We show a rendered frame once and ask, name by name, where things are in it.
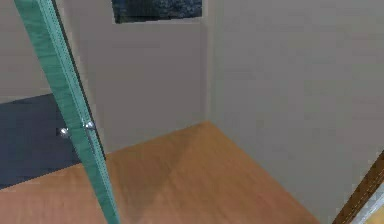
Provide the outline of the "green room door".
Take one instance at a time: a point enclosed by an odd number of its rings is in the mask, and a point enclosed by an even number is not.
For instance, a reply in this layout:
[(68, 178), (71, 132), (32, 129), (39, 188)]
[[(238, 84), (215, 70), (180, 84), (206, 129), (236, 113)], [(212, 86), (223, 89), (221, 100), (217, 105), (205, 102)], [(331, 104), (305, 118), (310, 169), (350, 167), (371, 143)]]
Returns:
[[(106, 158), (54, 0), (14, 0), (108, 224), (121, 224)], [(92, 121), (95, 130), (84, 124)]]

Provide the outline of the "dark framed wall picture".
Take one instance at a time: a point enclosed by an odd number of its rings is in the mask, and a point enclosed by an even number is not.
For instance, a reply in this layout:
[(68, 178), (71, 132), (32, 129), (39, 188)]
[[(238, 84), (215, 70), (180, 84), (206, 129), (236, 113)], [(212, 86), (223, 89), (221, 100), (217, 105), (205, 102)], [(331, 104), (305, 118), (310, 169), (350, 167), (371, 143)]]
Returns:
[(201, 17), (203, 0), (111, 0), (117, 24)]

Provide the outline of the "brown wooden door frame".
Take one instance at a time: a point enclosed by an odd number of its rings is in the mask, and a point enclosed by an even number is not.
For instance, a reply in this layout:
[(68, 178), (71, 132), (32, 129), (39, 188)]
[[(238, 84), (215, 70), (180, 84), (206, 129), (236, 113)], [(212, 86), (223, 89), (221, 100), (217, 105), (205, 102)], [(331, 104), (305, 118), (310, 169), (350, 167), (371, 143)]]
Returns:
[(350, 224), (383, 182), (384, 150), (379, 154), (332, 224)]

